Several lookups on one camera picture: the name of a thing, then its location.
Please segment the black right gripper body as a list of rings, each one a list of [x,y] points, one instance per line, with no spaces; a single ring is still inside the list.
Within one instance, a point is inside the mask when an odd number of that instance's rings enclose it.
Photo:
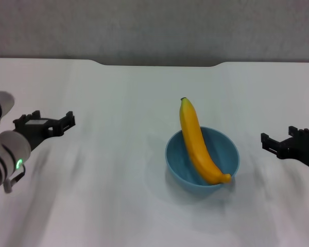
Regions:
[[[282,141],[279,158],[298,160],[309,167],[309,138],[291,137]]]

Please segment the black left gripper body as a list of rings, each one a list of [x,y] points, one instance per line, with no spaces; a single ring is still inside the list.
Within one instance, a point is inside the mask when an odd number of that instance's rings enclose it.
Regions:
[[[31,151],[48,138],[62,135],[62,123],[58,119],[37,118],[32,115],[22,115],[13,121],[14,131],[20,133],[30,144]]]

